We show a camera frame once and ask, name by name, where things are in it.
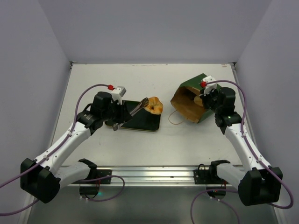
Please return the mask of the metal tongs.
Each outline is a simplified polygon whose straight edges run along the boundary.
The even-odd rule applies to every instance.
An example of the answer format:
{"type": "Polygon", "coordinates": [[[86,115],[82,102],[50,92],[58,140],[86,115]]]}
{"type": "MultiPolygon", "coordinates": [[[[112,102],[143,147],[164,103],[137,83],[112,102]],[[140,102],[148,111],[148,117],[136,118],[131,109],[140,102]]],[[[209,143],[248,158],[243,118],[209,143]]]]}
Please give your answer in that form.
{"type": "MultiPolygon", "coordinates": [[[[144,109],[147,105],[149,104],[148,98],[144,98],[141,100],[138,105],[131,111],[129,112],[132,117],[134,117],[141,109],[144,109]]],[[[113,131],[117,131],[120,127],[122,127],[124,124],[113,124],[113,131]]]]}

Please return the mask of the green paper bag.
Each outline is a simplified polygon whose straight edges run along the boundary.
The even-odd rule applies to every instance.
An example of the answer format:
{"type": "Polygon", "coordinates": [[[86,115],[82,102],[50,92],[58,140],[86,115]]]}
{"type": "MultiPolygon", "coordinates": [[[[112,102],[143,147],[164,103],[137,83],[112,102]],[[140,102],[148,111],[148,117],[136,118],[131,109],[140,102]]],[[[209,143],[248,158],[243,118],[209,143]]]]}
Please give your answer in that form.
{"type": "Polygon", "coordinates": [[[202,87],[199,83],[205,77],[206,74],[202,73],[184,81],[179,85],[170,100],[174,109],[186,120],[192,123],[200,123],[213,114],[211,110],[205,109],[204,107],[195,104],[193,101],[195,96],[200,95],[202,87]]]}

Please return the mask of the round glazed pastry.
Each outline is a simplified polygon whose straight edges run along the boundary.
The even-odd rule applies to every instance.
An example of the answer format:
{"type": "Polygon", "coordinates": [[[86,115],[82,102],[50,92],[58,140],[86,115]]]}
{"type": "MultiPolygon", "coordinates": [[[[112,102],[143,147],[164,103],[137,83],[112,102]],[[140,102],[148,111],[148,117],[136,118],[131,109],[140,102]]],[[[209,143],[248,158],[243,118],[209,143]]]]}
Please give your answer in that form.
{"type": "Polygon", "coordinates": [[[163,104],[158,97],[148,98],[149,104],[144,108],[145,111],[154,115],[160,115],[163,112],[163,104]]]}

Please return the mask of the small round bread roll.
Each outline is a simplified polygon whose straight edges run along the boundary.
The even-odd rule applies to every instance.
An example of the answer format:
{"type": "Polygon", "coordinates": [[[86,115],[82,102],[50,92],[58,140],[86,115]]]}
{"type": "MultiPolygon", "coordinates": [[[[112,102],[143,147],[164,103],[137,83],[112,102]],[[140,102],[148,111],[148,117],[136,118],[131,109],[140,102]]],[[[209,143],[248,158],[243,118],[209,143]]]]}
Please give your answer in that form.
{"type": "Polygon", "coordinates": [[[194,101],[195,104],[203,107],[202,99],[200,98],[200,96],[195,96],[193,101],[194,101]]]}

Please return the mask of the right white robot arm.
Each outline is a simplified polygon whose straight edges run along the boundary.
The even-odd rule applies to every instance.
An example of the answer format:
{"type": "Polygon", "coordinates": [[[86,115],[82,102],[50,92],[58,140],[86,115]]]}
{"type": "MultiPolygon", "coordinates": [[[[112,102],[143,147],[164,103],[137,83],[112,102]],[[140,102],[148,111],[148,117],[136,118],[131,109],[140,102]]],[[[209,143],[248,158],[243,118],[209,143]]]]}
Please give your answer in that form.
{"type": "Polygon", "coordinates": [[[213,183],[227,181],[238,191],[245,206],[274,203],[279,200],[283,174],[264,159],[247,134],[241,116],[235,111],[235,91],[228,87],[216,86],[201,90],[203,106],[214,112],[215,123],[234,147],[244,168],[235,168],[230,162],[213,161],[208,178],[213,183]]]}

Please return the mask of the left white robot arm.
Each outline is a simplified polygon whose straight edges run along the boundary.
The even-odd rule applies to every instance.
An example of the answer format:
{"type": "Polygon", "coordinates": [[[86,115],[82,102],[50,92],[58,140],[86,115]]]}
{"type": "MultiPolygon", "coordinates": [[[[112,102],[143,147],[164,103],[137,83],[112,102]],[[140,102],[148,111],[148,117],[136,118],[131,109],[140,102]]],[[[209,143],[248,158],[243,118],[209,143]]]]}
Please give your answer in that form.
{"type": "Polygon", "coordinates": [[[94,182],[97,166],[87,159],[62,167],[64,161],[106,121],[125,123],[132,117],[122,101],[126,89],[116,87],[111,92],[98,92],[91,104],[76,113],[70,128],[43,154],[21,163],[20,187],[39,201],[48,203],[63,187],[77,182],[94,182]]]}

